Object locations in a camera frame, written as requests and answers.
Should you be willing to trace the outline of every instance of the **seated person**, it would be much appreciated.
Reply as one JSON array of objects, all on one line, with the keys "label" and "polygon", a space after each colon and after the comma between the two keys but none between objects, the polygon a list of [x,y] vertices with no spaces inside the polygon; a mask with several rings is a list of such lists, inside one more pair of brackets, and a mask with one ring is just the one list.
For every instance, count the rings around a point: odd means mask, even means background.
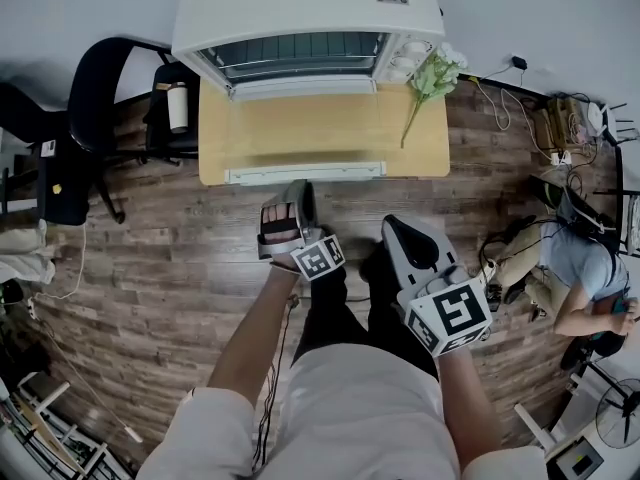
[{"label": "seated person", "polygon": [[[265,222],[284,219],[287,211],[286,204],[272,206]],[[265,238],[286,241],[282,234]],[[208,387],[180,404],[138,480],[547,477],[542,450],[501,449],[498,418],[469,349],[439,357],[438,372],[402,323],[391,307],[399,285],[380,245],[361,269],[371,294],[368,330],[345,304],[344,268],[312,281],[275,447],[254,473],[254,411],[298,281],[289,254],[273,259],[276,266],[219,356]]]},{"label": "seated person", "polygon": [[[530,273],[536,266],[547,269],[548,286]],[[555,318],[558,334],[589,336],[611,331],[626,336],[634,325],[637,300],[624,300],[629,273],[620,258],[615,257],[613,269],[604,245],[579,237],[559,222],[534,223],[505,248],[496,280],[509,288],[507,304],[524,291]],[[614,311],[617,302],[626,311]]]}]

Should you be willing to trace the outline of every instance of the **fan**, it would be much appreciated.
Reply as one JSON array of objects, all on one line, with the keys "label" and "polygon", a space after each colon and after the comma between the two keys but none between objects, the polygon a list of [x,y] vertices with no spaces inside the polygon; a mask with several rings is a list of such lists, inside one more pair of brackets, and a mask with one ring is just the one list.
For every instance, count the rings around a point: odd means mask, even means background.
[{"label": "fan", "polygon": [[640,380],[612,383],[598,404],[596,428],[611,448],[626,448],[640,439]]}]

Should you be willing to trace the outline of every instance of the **blue t-shirt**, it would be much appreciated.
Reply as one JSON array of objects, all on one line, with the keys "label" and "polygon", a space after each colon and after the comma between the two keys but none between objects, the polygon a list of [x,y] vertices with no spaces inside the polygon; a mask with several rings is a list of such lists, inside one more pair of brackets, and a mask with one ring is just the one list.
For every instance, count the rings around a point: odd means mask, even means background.
[{"label": "blue t-shirt", "polygon": [[557,222],[542,224],[540,237],[540,266],[547,267],[567,286],[580,280],[593,301],[625,289],[627,269],[617,257],[615,274],[609,283],[613,262],[604,245],[581,238]]}]

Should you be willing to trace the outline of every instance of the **power adapter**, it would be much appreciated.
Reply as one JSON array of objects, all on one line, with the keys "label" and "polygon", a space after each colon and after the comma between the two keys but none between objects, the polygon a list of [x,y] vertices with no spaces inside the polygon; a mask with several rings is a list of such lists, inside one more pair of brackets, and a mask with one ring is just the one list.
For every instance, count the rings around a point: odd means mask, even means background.
[{"label": "power adapter", "polygon": [[518,68],[521,69],[522,71],[526,71],[527,70],[527,61],[524,60],[522,57],[516,57],[515,55],[513,57],[511,57],[511,63],[513,64],[514,68]]}]

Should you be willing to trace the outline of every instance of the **beige pants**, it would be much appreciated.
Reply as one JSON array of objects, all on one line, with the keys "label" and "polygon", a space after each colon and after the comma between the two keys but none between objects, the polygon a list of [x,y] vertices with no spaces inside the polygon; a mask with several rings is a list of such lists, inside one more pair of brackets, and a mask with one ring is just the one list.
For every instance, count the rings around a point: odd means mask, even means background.
[{"label": "beige pants", "polygon": [[[514,285],[540,262],[540,224],[523,229],[502,252],[498,262],[496,280],[504,288]],[[554,318],[557,316],[569,288],[553,273],[549,272],[546,282],[534,276],[527,277],[525,293],[533,302]]]}]

